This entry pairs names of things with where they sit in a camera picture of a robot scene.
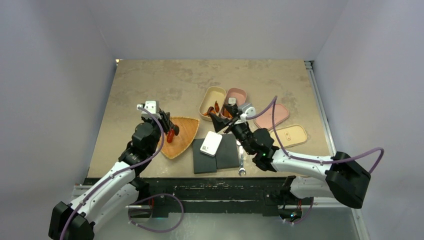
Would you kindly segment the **red brown sausage piece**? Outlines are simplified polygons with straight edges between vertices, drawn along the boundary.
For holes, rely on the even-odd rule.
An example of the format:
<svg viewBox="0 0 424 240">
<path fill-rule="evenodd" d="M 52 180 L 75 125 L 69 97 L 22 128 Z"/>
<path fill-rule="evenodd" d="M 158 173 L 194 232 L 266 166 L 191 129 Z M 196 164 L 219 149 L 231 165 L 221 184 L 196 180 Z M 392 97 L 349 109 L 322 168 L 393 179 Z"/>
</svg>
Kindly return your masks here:
<svg viewBox="0 0 424 240">
<path fill-rule="evenodd" d="M 215 110 L 216 113 L 220 112 L 220 107 L 219 107 L 219 104 L 218 104 L 217 101 L 214 103 L 214 110 Z"/>
</svg>

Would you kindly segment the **sushi roll with seaweed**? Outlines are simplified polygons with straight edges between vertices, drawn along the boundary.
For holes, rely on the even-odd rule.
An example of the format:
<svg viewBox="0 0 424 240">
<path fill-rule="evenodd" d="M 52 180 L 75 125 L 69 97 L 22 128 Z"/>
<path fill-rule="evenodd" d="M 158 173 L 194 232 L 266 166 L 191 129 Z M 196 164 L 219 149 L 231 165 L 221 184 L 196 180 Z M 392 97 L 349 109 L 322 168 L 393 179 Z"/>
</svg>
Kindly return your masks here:
<svg viewBox="0 0 424 240">
<path fill-rule="evenodd" d="M 228 98 L 228 104 L 229 105 L 235 105 L 237 103 L 237 99 L 235 97 L 229 97 Z"/>
</svg>

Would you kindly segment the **pink lunch box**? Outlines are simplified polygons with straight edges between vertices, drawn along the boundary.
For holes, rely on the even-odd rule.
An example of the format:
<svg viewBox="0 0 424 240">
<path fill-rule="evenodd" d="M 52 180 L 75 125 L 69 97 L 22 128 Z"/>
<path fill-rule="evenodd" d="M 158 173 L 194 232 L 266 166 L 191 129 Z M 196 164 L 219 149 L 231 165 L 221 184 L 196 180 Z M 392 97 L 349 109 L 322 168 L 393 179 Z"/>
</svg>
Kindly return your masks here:
<svg viewBox="0 0 424 240">
<path fill-rule="evenodd" d="M 228 98 L 230 98 L 230 97 L 237 99 L 236 104 L 239 107 L 240 105 L 242 105 L 246 102 L 247 93 L 246 93 L 245 90 L 240 89 L 240 88 L 236 88 L 236 87 L 230 88 L 227 91 L 225 99 L 224 99 L 224 103 L 223 103 L 223 105 L 220 109 L 220 117 L 223 118 L 223 119 L 228 119 L 228 118 L 225 117 L 225 106 L 224 105 L 228 104 Z"/>
</svg>

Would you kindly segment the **pink lunch box lid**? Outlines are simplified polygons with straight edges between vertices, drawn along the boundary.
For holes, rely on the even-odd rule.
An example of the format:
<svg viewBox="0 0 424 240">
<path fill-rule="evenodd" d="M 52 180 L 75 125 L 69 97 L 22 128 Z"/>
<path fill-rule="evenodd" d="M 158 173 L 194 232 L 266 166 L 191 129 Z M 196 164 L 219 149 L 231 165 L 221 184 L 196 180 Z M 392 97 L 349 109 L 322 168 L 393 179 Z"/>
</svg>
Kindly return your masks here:
<svg viewBox="0 0 424 240">
<path fill-rule="evenodd" d="M 271 106 L 267 111 L 265 111 L 261 116 L 257 117 L 253 121 L 254 124 L 260 129 L 265 128 L 267 130 L 271 130 L 273 128 L 272 111 L 273 111 L 273 107 Z M 289 115 L 290 113 L 284 105 L 282 105 L 281 103 L 275 104 L 274 118 L 273 118 L 275 125 L 282 123 L 284 120 L 286 120 L 289 117 Z"/>
</svg>

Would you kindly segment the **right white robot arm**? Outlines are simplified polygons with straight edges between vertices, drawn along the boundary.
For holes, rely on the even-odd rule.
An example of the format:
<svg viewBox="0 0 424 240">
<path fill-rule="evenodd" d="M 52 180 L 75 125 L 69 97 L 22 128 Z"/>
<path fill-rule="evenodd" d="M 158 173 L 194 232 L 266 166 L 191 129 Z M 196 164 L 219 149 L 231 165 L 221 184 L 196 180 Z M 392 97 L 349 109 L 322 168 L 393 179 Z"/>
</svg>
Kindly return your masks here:
<svg viewBox="0 0 424 240">
<path fill-rule="evenodd" d="M 208 112 L 216 132 L 232 133 L 260 170 L 293 173 L 280 191 L 284 202 L 292 204 L 298 199 L 323 197 L 334 198 L 349 208 L 362 208 L 371 174 L 356 161 L 349 161 L 346 153 L 313 156 L 286 151 L 274 144 L 266 128 L 251 131 L 248 120 L 256 116 L 252 104 L 224 104 L 223 108 L 231 115 L 230 119 Z"/>
</svg>

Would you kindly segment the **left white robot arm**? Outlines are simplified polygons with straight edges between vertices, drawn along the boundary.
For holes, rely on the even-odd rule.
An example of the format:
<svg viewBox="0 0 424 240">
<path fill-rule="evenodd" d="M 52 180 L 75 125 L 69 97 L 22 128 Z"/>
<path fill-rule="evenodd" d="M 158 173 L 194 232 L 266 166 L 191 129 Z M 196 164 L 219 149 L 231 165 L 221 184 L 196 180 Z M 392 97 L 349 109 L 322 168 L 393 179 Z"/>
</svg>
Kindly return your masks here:
<svg viewBox="0 0 424 240">
<path fill-rule="evenodd" d="M 53 240 L 92 240 L 121 209 L 149 199 L 149 184 L 140 173 L 160 152 L 170 130 L 179 133 L 169 112 L 142 110 L 140 123 L 126 149 L 109 172 L 70 203 L 59 202 L 52 210 L 48 236 Z"/>
</svg>

